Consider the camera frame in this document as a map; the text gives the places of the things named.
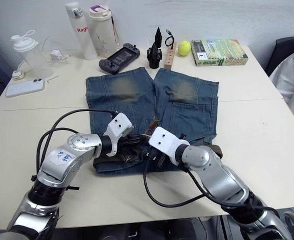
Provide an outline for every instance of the denim jeans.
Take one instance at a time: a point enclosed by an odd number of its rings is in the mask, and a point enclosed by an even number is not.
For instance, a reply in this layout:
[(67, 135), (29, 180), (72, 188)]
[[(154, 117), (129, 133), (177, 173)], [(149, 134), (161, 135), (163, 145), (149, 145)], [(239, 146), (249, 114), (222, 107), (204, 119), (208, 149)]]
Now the denim jeans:
[[(186, 134), (192, 145), (211, 144), (216, 136), (218, 82), (202, 80), (161, 68), (155, 79), (144, 67), (117, 75), (86, 80), (89, 108), (124, 113), (134, 126), (130, 134), (142, 134), (154, 121), (176, 136)], [(110, 115), (90, 112), (91, 133), (102, 135)], [(137, 156), (129, 163), (101, 162), (97, 174), (116, 176), (139, 174), (145, 163)], [(150, 172), (178, 170), (170, 162), (161, 169), (151, 164)]]

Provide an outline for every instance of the green book cover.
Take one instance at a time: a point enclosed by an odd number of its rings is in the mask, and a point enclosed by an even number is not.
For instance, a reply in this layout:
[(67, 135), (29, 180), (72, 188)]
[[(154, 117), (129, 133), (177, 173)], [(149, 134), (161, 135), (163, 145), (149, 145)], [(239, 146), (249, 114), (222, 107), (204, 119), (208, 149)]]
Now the green book cover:
[(196, 66), (245, 65), (248, 56), (235, 39), (193, 40)]

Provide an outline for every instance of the yellow ball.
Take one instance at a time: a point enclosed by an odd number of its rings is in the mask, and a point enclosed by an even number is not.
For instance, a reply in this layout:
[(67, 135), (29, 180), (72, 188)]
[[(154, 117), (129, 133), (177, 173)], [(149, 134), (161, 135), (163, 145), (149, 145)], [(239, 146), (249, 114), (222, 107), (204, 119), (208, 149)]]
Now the yellow ball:
[(182, 41), (181, 43), (179, 43), (178, 53), (181, 56), (187, 56), (190, 52), (190, 49), (190, 43), (188, 41)]

